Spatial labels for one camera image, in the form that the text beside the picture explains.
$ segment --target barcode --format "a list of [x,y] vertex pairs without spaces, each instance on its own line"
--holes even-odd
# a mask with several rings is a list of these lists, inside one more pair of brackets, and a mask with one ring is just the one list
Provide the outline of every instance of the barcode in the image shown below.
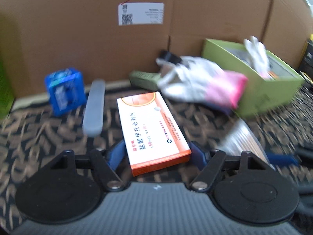
[[122,25],[132,25],[133,14],[122,14]]

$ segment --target green box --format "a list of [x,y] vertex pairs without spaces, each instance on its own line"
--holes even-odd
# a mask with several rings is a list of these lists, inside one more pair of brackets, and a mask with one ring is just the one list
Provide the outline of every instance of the green box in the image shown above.
[[12,89],[0,63],[0,119],[4,118],[10,112],[13,101]]
[[246,52],[244,45],[234,42],[207,39],[202,57],[217,63],[222,69],[246,75],[248,83],[235,110],[239,117],[248,117],[290,102],[304,79],[288,64],[267,51],[276,79],[263,79],[255,70],[232,53]]

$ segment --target brown patterned rug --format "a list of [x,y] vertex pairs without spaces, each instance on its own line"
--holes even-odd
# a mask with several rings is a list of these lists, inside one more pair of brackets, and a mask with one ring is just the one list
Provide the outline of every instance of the brown patterned rug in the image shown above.
[[[85,154],[95,147],[109,148],[123,138],[116,99],[144,93],[138,89],[119,89],[105,94],[104,125],[100,136],[88,139],[82,132],[85,107],[79,107],[62,117],[54,117],[48,103],[19,109],[0,124],[0,225],[13,230],[22,218],[14,196],[20,183],[33,175],[63,150]],[[231,129],[237,117],[226,116],[204,106],[165,100],[187,140],[196,140],[204,147],[214,147]],[[289,154],[302,142],[313,143],[313,95],[302,88],[288,105],[267,114],[246,120],[267,151]],[[79,170],[90,176],[90,172]],[[313,182],[313,170],[306,167],[279,169],[296,183]],[[133,178],[127,158],[117,170],[123,180],[155,182],[190,182],[198,169],[180,164],[158,172]]]

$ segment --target metal rivet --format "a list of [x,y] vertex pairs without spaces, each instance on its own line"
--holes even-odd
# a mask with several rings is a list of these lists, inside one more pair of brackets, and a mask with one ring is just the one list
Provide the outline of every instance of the metal rivet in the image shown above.
[[111,189],[119,189],[119,188],[121,188],[122,185],[123,185],[123,183],[121,181],[118,181],[118,180],[112,180],[112,181],[107,183],[107,186]]
[[192,184],[192,187],[196,190],[204,190],[208,187],[208,184],[202,181],[197,181]]

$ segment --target blue handle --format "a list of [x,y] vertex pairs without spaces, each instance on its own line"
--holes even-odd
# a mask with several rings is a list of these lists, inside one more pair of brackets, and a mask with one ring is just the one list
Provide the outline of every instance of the blue handle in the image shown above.
[[109,166],[115,171],[119,166],[120,162],[123,160],[126,153],[125,141],[121,140],[116,146],[111,150],[110,157],[108,160]]
[[293,155],[276,155],[269,152],[267,152],[266,155],[272,165],[284,167],[294,164],[299,166],[297,159]]
[[208,164],[205,153],[193,142],[190,142],[189,146],[191,150],[190,161],[196,165],[199,170],[202,170]]

